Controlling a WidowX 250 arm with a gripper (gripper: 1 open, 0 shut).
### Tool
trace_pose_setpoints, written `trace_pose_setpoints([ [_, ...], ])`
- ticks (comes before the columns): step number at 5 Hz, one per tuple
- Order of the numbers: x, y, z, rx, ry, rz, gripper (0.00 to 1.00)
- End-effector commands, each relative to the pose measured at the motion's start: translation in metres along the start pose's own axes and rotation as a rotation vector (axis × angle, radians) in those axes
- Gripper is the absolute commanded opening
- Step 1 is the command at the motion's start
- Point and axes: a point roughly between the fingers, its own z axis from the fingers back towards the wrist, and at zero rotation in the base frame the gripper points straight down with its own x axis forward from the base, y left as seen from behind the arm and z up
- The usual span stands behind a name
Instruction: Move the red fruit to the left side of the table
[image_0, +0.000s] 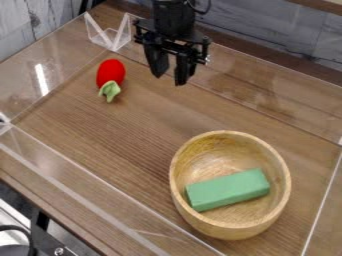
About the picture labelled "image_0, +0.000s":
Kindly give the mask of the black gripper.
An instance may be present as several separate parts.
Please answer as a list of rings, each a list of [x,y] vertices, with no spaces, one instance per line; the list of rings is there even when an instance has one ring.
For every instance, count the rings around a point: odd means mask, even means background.
[[[174,85],[181,86],[194,74],[196,63],[205,65],[209,59],[208,46],[212,42],[198,30],[168,36],[161,34],[152,19],[136,19],[134,42],[142,45],[144,55],[152,75],[158,78],[169,68],[168,54],[176,55]]]

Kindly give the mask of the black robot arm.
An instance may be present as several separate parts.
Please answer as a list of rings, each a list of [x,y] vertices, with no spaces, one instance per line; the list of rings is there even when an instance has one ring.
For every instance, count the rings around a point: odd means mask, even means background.
[[[174,85],[181,86],[194,74],[196,65],[208,62],[210,38],[194,29],[194,16],[204,15],[194,0],[152,0],[152,18],[133,21],[134,42],[142,45],[152,75],[158,78],[169,68],[168,55],[174,56]]]

